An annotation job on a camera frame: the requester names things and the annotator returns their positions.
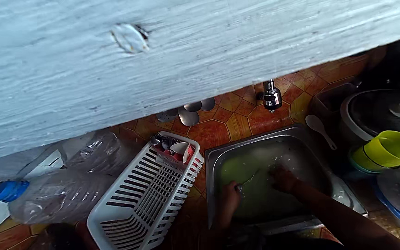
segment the dish rack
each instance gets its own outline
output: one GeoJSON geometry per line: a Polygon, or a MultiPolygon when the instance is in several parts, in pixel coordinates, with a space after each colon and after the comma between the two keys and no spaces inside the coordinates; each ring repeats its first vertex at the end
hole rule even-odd
{"type": "Polygon", "coordinates": [[[160,132],[195,147],[184,170],[159,163],[148,142],[87,219],[100,250],[147,250],[162,243],[203,164],[200,145],[188,138],[160,132]]]}

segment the plastic bottle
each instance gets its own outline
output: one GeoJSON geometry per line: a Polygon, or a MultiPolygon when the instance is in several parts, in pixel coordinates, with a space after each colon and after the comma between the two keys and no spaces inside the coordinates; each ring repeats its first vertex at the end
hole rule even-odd
{"type": "Polygon", "coordinates": [[[81,221],[115,178],[59,169],[28,181],[4,181],[0,201],[8,202],[10,215],[24,224],[81,221]]]}
{"type": "Polygon", "coordinates": [[[112,132],[99,130],[63,141],[59,151],[70,169],[118,177],[142,148],[134,141],[124,142],[112,132]]]}

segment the white rice paddle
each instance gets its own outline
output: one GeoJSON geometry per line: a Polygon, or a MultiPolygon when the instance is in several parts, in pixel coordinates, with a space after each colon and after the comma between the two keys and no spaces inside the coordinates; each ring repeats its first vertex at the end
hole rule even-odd
{"type": "Polygon", "coordinates": [[[328,144],[330,145],[330,148],[332,150],[336,150],[336,144],[334,144],[333,140],[328,136],[327,132],[325,131],[324,124],[322,121],[319,119],[319,117],[315,115],[308,115],[305,117],[305,121],[307,122],[308,127],[310,127],[312,130],[319,132],[321,135],[324,136],[324,138],[327,140],[328,144]]]}

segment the chrome faucet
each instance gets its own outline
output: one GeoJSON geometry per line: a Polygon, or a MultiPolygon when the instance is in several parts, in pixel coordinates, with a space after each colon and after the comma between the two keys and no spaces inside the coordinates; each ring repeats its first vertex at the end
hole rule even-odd
{"type": "Polygon", "coordinates": [[[282,106],[281,91],[275,87],[273,79],[263,82],[263,92],[257,93],[257,99],[262,100],[264,107],[271,113],[282,106]]]}

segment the water in sink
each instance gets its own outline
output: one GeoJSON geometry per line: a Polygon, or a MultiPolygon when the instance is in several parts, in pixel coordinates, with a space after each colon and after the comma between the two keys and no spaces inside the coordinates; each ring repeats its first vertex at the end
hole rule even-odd
{"type": "Polygon", "coordinates": [[[327,193],[328,182],[317,160],[302,141],[288,136],[258,141],[228,151],[219,168],[219,187],[232,180],[243,183],[256,173],[242,188],[242,202],[235,218],[257,222],[279,219],[304,210],[295,197],[271,187],[273,180],[268,172],[275,165],[282,165],[299,179],[327,193]]]}

